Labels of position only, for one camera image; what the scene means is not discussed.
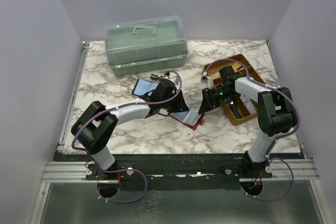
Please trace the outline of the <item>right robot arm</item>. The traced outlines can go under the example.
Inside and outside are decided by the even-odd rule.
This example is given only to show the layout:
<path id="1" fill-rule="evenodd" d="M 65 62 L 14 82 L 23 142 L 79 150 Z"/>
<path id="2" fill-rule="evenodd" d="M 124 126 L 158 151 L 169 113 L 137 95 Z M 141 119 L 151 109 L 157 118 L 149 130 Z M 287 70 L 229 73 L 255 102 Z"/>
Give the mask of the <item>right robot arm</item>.
<path id="1" fill-rule="evenodd" d="M 219 71 L 222 85 L 202 90 L 202 103 L 198 111 L 204 114 L 219 107 L 233 97 L 249 97 L 258 104 L 258 125 L 260 132 L 251 148 L 243 155 L 241 171 L 252 177 L 268 165 L 268 157 L 282 134 L 297 126 L 298 117 L 292 104 L 288 88 L 267 87 L 246 74 L 236 73 L 232 66 Z"/>

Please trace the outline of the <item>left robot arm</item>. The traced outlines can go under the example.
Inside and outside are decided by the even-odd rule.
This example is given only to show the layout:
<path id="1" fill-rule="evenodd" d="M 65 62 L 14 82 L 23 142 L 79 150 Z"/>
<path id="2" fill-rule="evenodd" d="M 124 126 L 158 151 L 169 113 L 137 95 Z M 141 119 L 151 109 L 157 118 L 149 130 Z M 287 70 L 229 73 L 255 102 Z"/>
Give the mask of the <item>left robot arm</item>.
<path id="1" fill-rule="evenodd" d="M 91 103 L 71 128 L 72 135 L 103 170 L 116 161 L 107 143 L 118 125 L 149 118 L 161 110 L 169 114 L 189 111 L 182 90 L 168 79 L 159 83 L 139 79 L 132 94 L 137 97 L 134 101 L 109 109 L 100 101 Z"/>

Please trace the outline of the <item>red card holder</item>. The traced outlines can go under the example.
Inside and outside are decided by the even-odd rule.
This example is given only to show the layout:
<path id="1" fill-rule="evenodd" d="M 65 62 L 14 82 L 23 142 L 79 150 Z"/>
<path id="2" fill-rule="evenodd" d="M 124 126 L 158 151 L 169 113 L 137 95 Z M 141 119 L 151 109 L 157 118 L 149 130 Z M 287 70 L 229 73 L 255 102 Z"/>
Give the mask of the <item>red card holder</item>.
<path id="1" fill-rule="evenodd" d="M 194 131 L 199 125 L 202 125 L 204 121 L 204 114 L 199 114 L 195 108 L 190 108 L 189 111 L 186 112 L 170 113 L 169 116 Z"/>

